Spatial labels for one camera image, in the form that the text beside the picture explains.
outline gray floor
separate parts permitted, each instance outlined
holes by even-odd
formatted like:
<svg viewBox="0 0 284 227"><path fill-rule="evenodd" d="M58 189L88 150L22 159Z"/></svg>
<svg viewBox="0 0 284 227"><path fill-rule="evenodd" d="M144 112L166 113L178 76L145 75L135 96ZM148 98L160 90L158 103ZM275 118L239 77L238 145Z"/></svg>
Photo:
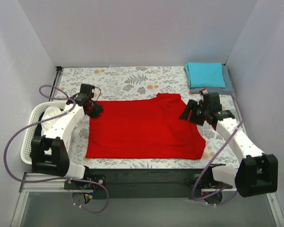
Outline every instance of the gray floor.
<svg viewBox="0 0 284 227"><path fill-rule="evenodd" d="M88 207L99 209L105 201L91 201ZM22 227L222 227L276 226L267 196L236 196L220 207L170 199L111 199L101 214L91 214L73 206L71 193L31 192Z"/></svg>

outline white wall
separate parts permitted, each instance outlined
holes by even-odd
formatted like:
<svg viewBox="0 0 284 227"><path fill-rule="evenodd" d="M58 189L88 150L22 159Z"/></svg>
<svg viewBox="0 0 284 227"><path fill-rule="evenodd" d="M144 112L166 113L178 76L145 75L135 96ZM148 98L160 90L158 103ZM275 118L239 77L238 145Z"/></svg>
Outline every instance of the white wall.
<svg viewBox="0 0 284 227"><path fill-rule="evenodd" d="M20 183L12 180L3 165L8 139L28 122L32 109L45 101L38 93L52 84L55 67L17 0L0 0L0 227L10 226ZM23 134L9 149L9 166L22 178L20 160Z"/></svg>
<svg viewBox="0 0 284 227"><path fill-rule="evenodd" d="M279 160L284 215L284 0L258 0L226 65L249 136Z"/></svg>
<svg viewBox="0 0 284 227"><path fill-rule="evenodd" d="M19 0L54 65L225 63L257 0Z"/></svg>

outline gray cloth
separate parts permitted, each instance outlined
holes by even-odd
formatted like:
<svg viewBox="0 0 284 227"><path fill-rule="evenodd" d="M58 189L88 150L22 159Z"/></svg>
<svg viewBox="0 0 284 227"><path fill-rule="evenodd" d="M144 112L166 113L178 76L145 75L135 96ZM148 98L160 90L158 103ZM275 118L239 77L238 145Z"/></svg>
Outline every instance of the gray cloth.
<svg viewBox="0 0 284 227"><path fill-rule="evenodd" d="M223 75L223 79L224 79L224 82L225 82L225 88L222 88L223 90L225 91L228 91L228 92L231 92L233 93L233 88L232 88L232 84L231 84L231 79L229 77L229 74L228 74L228 69L227 69L227 66L226 65L222 65L222 75ZM192 93L199 93L203 88L201 87L195 87L195 88L191 88L190 91ZM217 92L219 93L220 95L225 95L227 94L226 92L224 91L221 91L221 90L216 90L214 88L211 88L210 89L210 92Z"/></svg>

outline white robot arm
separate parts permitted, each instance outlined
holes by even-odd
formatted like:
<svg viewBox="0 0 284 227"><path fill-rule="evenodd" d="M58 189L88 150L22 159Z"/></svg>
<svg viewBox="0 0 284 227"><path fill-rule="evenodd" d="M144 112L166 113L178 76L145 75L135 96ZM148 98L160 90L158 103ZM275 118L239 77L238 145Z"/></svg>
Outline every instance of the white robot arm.
<svg viewBox="0 0 284 227"><path fill-rule="evenodd" d="M222 110L218 93L201 93L203 100L190 100L181 120L203 125L207 121L228 140L238 123L229 110ZM242 131L238 130L229 141L229 146L240 162L238 169L226 165L213 165L208 174L213 180L237 188L243 197L275 192L277 190L278 160L259 149Z"/></svg>
<svg viewBox="0 0 284 227"><path fill-rule="evenodd" d="M31 142L32 169L36 173L82 179L88 167L75 164L69 160L64 141L71 135L78 122L87 114L97 118L103 112L102 106L92 100L95 87L82 84L80 92L72 96L76 102L68 101L64 112L68 114L59 118L43 136L34 136ZM51 154L44 151L52 149Z"/></svg>

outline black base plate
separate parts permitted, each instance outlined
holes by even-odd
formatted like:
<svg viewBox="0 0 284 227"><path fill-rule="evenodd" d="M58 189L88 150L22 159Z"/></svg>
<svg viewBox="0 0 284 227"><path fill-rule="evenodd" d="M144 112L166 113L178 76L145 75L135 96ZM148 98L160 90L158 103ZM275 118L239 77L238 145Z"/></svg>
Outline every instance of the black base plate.
<svg viewBox="0 0 284 227"><path fill-rule="evenodd" d="M191 198L192 186L201 171L202 169L90 169L87 176L96 182L103 180L110 198ZM210 183L206 176L200 187L206 188L204 182ZM66 181L64 189L80 190L82 186L84 185ZM105 192L98 187L93 199L105 198Z"/></svg>

